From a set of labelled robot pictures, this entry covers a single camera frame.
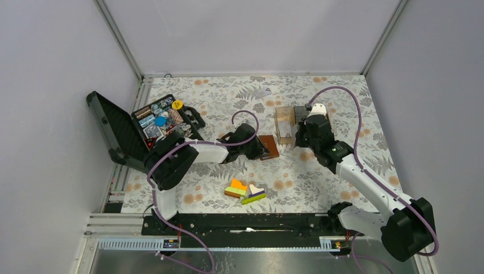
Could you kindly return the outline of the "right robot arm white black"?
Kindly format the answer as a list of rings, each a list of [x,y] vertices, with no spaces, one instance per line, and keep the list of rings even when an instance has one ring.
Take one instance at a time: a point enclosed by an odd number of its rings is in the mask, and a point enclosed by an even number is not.
[[[406,261],[433,245],[438,250],[433,208],[424,198],[413,199],[385,183],[352,146],[335,139],[326,115],[310,115],[297,122],[295,145],[312,150],[318,163],[346,180],[376,208],[368,212],[349,202],[331,206],[328,230],[342,235],[347,230],[379,240],[398,261]]]

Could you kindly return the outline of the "brown leather card holder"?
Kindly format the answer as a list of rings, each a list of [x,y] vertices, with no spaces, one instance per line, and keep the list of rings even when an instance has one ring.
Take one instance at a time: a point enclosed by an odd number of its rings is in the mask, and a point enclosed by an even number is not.
[[[259,139],[266,148],[266,152],[263,153],[260,160],[269,160],[280,156],[273,135],[260,135]]]

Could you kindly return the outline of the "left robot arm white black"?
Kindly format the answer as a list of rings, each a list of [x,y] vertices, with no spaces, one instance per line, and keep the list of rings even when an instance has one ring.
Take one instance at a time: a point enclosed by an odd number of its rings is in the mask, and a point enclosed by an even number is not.
[[[145,160],[147,181],[151,187],[155,227],[165,235],[177,227],[175,187],[195,163],[226,164],[244,155],[256,160],[269,149],[256,136],[256,129],[243,123],[234,132],[208,141],[184,138],[175,133],[158,141]]]

